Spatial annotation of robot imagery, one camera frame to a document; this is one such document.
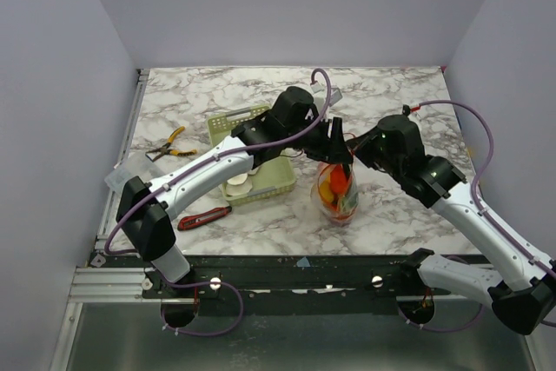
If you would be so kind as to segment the orange toy carrot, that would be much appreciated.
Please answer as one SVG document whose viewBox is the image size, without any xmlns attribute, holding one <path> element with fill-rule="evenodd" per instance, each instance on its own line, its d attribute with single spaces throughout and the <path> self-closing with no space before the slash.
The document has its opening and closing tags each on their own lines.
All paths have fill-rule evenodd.
<svg viewBox="0 0 556 371">
<path fill-rule="evenodd" d="M 337 164 L 330 173 L 331 189 L 337 195 L 345 195 L 351 185 L 351 166 L 348 164 Z"/>
</svg>

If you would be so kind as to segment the yellow bell pepper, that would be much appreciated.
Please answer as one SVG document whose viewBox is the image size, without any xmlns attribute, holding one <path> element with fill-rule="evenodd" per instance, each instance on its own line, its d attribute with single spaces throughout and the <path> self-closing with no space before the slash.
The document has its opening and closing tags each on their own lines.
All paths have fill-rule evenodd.
<svg viewBox="0 0 556 371">
<path fill-rule="evenodd" d="M 331 189 L 331 184 L 329 182 L 322 182 L 319 186 L 319 196 L 326 202 L 333 204 L 336 199 L 336 193 Z"/>
</svg>

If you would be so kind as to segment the clear zip bag orange zipper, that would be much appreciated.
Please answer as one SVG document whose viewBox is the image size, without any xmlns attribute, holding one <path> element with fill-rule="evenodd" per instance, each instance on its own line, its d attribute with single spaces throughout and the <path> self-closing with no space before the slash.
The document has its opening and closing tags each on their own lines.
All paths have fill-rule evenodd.
<svg viewBox="0 0 556 371">
<path fill-rule="evenodd" d="M 353 165 L 320 162 L 310 197 L 329 221 L 338 225 L 350 223 L 359 205 Z"/>
</svg>

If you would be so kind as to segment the green toy cucumber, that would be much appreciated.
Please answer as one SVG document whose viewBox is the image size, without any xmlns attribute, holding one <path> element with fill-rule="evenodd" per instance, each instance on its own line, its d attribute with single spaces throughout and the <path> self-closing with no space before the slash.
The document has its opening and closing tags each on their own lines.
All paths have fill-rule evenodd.
<svg viewBox="0 0 556 371">
<path fill-rule="evenodd" d="M 351 195 L 349 197 L 347 197 L 344 201 L 344 207 L 347 210 L 351 210 L 353 208 L 356 208 L 358 205 L 358 196 L 357 195 Z"/>
</svg>

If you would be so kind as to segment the green plastic basket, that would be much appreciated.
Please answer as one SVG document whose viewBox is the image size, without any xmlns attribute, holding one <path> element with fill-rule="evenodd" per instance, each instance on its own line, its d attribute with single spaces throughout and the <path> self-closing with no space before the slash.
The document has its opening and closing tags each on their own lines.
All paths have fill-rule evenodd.
<svg viewBox="0 0 556 371">
<path fill-rule="evenodd" d="M 269 105 L 263 104 L 208 116 L 206 125 L 211 146 L 218 145 L 239 123 L 255 118 L 269 108 Z M 219 186 L 222 197 L 229 205 L 238 206 L 287 193 L 294 189 L 296 183 L 292 163 L 285 156 L 264 163 L 256 174 L 248 178 L 252 188 L 242 195 L 229 195 L 227 183 Z"/>
</svg>

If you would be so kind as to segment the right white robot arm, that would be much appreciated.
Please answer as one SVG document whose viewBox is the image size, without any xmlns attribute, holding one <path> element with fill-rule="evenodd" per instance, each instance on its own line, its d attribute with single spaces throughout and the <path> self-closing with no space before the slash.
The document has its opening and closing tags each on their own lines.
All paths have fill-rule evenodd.
<svg viewBox="0 0 556 371">
<path fill-rule="evenodd" d="M 386 116 L 347 146 L 366 167 L 390 175 L 401 189 L 456 227 L 491 269 L 454 262 L 428 249 L 411 254 L 400 272 L 412 295 L 445 289 L 490 308 L 509 329 L 529 335 L 555 307 L 555 261 L 485 204 L 446 158 L 426 154 L 416 123 Z"/>
</svg>

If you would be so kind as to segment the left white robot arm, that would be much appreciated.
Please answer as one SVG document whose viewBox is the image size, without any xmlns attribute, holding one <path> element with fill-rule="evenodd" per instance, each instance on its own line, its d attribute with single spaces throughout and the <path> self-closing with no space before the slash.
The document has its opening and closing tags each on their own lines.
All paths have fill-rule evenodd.
<svg viewBox="0 0 556 371">
<path fill-rule="evenodd" d="M 129 239 L 139 257 L 162 275 L 174 297 L 192 288 L 190 264 L 176 245 L 172 221 L 191 203 L 234 176 L 278 158 L 286 148 L 299 149 L 317 162 L 351 163 L 341 119 L 325 113 L 336 90 L 325 88 L 322 106 L 312 91 L 296 86 L 278 95 L 270 109 L 238 123 L 214 148 L 167 175 L 144 182 L 128 180 L 116 214 L 116 230 Z"/>
</svg>

